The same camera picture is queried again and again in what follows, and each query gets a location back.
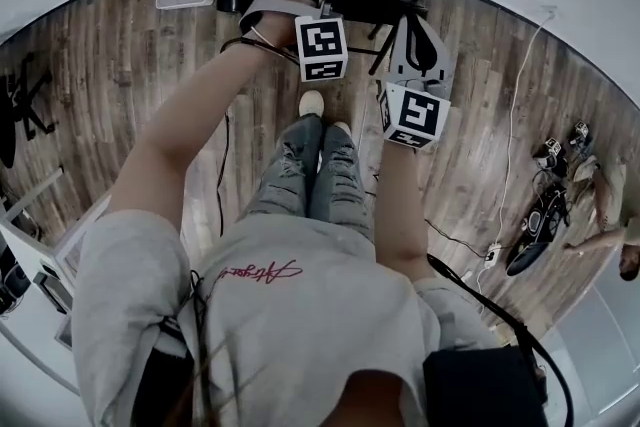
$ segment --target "electrical outlet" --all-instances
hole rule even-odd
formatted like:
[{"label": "electrical outlet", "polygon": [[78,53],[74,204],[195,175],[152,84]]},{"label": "electrical outlet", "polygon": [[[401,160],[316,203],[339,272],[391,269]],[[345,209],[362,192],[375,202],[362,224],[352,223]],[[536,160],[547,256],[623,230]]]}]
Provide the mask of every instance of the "electrical outlet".
[{"label": "electrical outlet", "polygon": [[491,269],[496,263],[498,263],[498,257],[500,256],[500,244],[491,244],[487,250],[487,256],[484,257],[484,268]]}]

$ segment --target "gray t-shirt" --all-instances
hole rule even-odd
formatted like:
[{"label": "gray t-shirt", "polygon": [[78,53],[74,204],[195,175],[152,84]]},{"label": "gray t-shirt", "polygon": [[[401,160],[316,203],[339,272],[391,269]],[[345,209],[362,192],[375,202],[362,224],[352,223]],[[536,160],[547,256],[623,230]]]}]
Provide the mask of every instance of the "gray t-shirt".
[{"label": "gray t-shirt", "polygon": [[[405,424],[423,426],[426,357],[497,346],[464,292],[441,279],[410,283],[376,264],[373,245],[341,226],[251,216],[205,265],[209,393],[223,427],[317,426],[349,376],[364,369],[400,377]],[[161,335],[165,317],[177,316],[199,361],[189,260],[167,220],[118,212],[87,234],[76,285],[82,399],[94,424],[129,425],[152,349],[180,352]]]}]

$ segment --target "white cable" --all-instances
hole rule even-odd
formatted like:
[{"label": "white cable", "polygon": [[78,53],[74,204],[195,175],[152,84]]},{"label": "white cable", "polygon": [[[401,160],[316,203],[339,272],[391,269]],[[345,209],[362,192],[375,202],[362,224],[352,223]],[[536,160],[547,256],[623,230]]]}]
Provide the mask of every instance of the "white cable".
[{"label": "white cable", "polygon": [[271,41],[269,41],[267,38],[265,38],[262,34],[260,34],[258,32],[258,29],[256,29],[255,27],[251,27],[251,32],[253,32],[256,36],[258,36],[258,38],[260,38],[263,43],[266,43],[270,47],[276,48],[276,46],[273,43],[271,43]]},{"label": "white cable", "polygon": [[[263,43],[266,43],[270,47],[276,48],[276,46],[273,43],[271,43],[271,41],[269,41],[267,38],[265,38],[262,34],[260,34],[258,32],[258,29],[256,29],[255,27],[251,27],[251,32],[253,32],[256,36],[258,36],[258,39],[262,40]],[[264,50],[266,50],[267,52],[271,52],[272,54],[277,55],[278,57],[282,57],[280,54],[273,52],[268,48],[265,48]],[[296,63],[300,64],[298,58],[295,55],[292,55],[289,52],[285,52],[284,50],[282,50],[282,52],[287,54],[289,57],[292,57],[296,61]]]},{"label": "white cable", "polygon": [[531,49],[533,48],[533,42],[536,39],[538,33],[542,30],[545,24],[552,20],[555,17],[555,12],[551,11],[549,13],[548,18],[542,22],[536,32],[533,33],[533,37],[531,41],[529,41],[529,46],[527,47],[527,53],[524,55],[524,59],[522,60],[522,66],[520,66],[520,70],[518,70],[518,75],[516,75],[516,85],[513,90],[513,99],[511,100],[511,110],[509,111],[509,141],[507,142],[507,176],[504,180],[504,191],[502,193],[502,203],[500,204],[499,216],[500,216],[500,231],[498,231],[498,236],[496,237],[495,243],[498,243],[500,240],[500,235],[502,235],[503,228],[503,219],[502,219],[502,211],[504,210],[504,202],[507,198],[507,189],[509,188],[509,176],[511,175],[511,139],[513,138],[513,111],[516,107],[516,97],[518,96],[518,88],[520,87],[520,75],[522,75],[522,71],[524,70],[527,61],[529,60],[529,54],[531,53]]},{"label": "white cable", "polygon": [[[482,288],[480,287],[480,276],[482,276],[482,273],[484,271],[488,271],[489,269],[487,269],[486,267],[484,269],[482,269],[478,275],[476,276],[476,283],[478,285],[478,293],[482,294]],[[480,315],[482,315],[484,313],[484,304],[482,305],[482,309],[480,310]]]}]

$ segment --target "ripped jeans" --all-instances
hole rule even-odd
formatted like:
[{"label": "ripped jeans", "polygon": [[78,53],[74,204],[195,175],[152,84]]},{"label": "ripped jeans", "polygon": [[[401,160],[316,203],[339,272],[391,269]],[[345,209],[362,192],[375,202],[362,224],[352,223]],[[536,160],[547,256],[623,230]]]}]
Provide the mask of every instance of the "ripped jeans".
[{"label": "ripped jeans", "polygon": [[[322,166],[316,174],[321,146]],[[322,120],[308,114],[280,136],[260,187],[240,218],[252,214],[309,217],[351,228],[373,242],[364,198],[353,141],[333,125],[325,133]]]}]

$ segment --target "red signature print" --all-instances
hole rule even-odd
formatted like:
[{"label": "red signature print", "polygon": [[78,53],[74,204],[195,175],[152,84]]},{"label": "red signature print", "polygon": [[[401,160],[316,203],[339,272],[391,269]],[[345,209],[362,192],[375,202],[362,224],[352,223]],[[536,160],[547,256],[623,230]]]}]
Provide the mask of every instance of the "red signature print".
[{"label": "red signature print", "polygon": [[260,283],[262,280],[269,285],[273,283],[274,280],[280,278],[293,278],[298,274],[302,274],[302,269],[299,267],[292,267],[291,265],[296,263],[296,260],[291,260],[287,262],[282,267],[276,267],[276,262],[271,262],[269,267],[256,267],[253,264],[247,265],[246,267],[225,267],[222,269],[218,277],[216,278],[215,283],[220,281],[222,278],[226,276],[237,276],[238,278],[248,278],[253,279]]}]

